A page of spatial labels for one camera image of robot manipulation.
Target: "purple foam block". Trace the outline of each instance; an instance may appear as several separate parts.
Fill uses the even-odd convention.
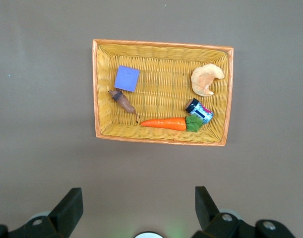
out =
[[[119,66],[115,80],[115,88],[134,92],[136,89],[138,77],[139,77],[138,69]]]

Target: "woven basket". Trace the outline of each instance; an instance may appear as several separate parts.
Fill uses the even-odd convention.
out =
[[[160,42],[93,40],[93,84],[96,136],[103,139],[178,145],[224,146],[231,112],[233,84],[232,47]],[[220,67],[224,79],[215,79],[211,97],[200,97],[191,86],[195,68],[207,63]],[[198,99],[213,111],[213,119],[198,132],[150,128],[136,123],[113,101],[120,65],[140,70],[135,92],[123,91],[135,107],[139,122],[187,117],[188,101]]]

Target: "carrot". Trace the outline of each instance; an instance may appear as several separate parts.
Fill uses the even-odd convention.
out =
[[[143,121],[141,125],[180,131],[186,130],[185,118],[151,119]]]

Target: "black lid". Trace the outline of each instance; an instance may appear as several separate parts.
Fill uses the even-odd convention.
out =
[[[199,101],[197,99],[193,98],[192,100],[189,101],[189,103],[185,107],[185,110],[188,113],[192,112],[192,110],[194,109],[195,105],[197,105],[198,103],[199,103]]]

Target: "gray tabletop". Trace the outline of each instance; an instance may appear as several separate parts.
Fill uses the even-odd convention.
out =
[[[226,146],[96,138],[95,38],[234,47]],[[303,237],[303,0],[0,0],[1,224],[79,186],[73,238],[187,238],[200,229],[197,185],[251,225]]]

